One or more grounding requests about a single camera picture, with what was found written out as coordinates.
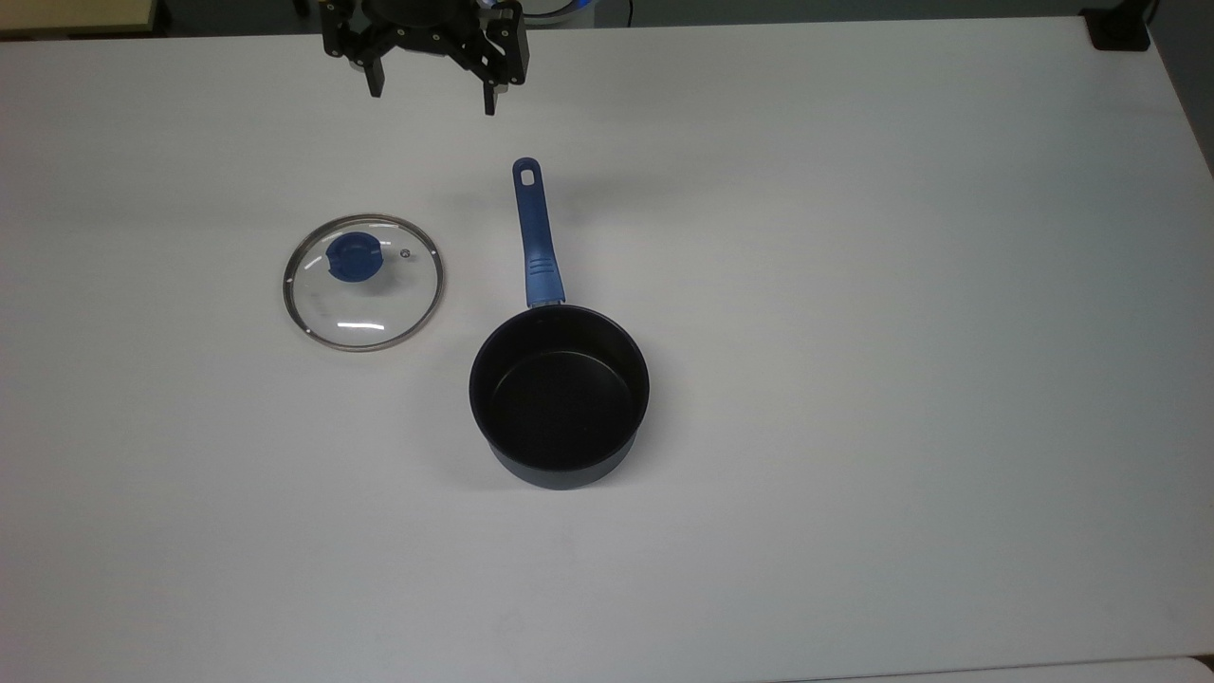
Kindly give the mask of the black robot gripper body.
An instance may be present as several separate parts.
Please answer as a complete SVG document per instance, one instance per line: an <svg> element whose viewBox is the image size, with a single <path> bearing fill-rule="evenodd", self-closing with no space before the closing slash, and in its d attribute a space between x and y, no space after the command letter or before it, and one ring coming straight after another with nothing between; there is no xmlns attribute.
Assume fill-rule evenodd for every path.
<svg viewBox="0 0 1214 683"><path fill-rule="evenodd" d="M527 82L520 1L322 1L322 47L364 75L392 50L450 58L481 82Z"/></svg>

